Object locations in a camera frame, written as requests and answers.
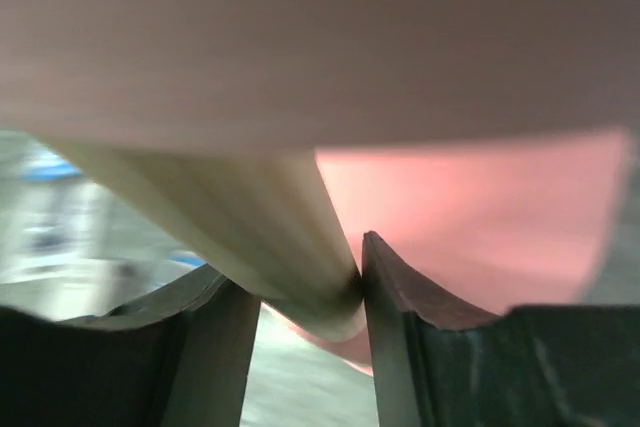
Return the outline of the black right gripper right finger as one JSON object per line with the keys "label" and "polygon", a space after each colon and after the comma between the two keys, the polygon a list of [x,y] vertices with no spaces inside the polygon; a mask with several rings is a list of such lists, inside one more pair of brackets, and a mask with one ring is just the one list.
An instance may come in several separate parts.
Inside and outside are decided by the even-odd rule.
{"label": "black right gripper right finger", "polygon": [[635,426],[635,306],[478,308],[362,244],[379,422],[392,427]]}

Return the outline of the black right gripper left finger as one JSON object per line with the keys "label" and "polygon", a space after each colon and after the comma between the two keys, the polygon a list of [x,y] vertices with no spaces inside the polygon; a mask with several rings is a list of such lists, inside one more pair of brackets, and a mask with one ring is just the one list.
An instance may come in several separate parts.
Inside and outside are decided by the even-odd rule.
{"label": "black right gripper left finger", "polygon": [[5,426],[236,426],[260,303],[210,266],[103,316],[1,311]]}

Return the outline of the pink three-tier shelf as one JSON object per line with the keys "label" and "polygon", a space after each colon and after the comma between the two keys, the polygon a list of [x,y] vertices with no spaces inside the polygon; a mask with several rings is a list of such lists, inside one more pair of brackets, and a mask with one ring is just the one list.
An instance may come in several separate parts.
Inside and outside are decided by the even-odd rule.
{"label": "pink three-tier shelf", "polygon": [[639,299],[639,0],[1,0],[1,123],[361,370],[368,231],[493,313]]}

